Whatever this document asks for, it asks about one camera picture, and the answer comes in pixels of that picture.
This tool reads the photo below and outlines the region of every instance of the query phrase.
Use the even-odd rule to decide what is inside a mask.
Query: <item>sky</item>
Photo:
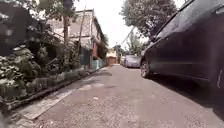
[[[94,9],[95,15],[104,34],[109,37],[109,47],[120,44],[128,35],[132,27],[127,27],[119,14],[124,0],[80,0],[75,2],[77,10]],[[184,0],[175,0],[180,7]]]

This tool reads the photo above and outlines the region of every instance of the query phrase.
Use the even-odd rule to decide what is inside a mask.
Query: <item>sidewalk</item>
[[[97,72],[99,70],[89,70],[90,74],[89,76],[75,81],[74,83],[61,88],[58,91],[55,91],[51,93],[50,95],[46,96],[45,98],[35,101],[30,105],[25,106],[24,108],[18,109],[18,115],[21,119],[19,119],[15,126],[10,126],[10,128],[41,128],[41,126],[38,126],[34,123],[35,119],[37,119],[40,115],[48,111],[50,108],[55,106],[57,103],[62,101],[65,97],[70,95],[72,92],[76,91],[77,89],[90,84],[91,78],[94,77],[94,72]]]

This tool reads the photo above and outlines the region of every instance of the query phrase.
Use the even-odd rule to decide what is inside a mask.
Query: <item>street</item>
[[[192,84],[166,76],[147,80],[139,69],[114,65],[86,78],[35,123],[42,128],[224,127],[221,94]]]

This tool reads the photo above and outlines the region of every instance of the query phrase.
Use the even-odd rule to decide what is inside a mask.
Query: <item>orange wall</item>
[[[95,42],[93,44],[93,57],[98,57],[98,55],[97,55],[97,44]]]

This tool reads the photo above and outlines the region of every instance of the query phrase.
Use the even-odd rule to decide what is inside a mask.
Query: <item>car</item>
[[[224,66],[224,0],[189,0],[151,38],[141,76],[155,73],[219,85]]]
[[[125,56],[124,66],[127,68],[139,68],[140,67],[140,57],[135,55]]]
[[[120,65],[124,66],[125,56],[121,56]]]

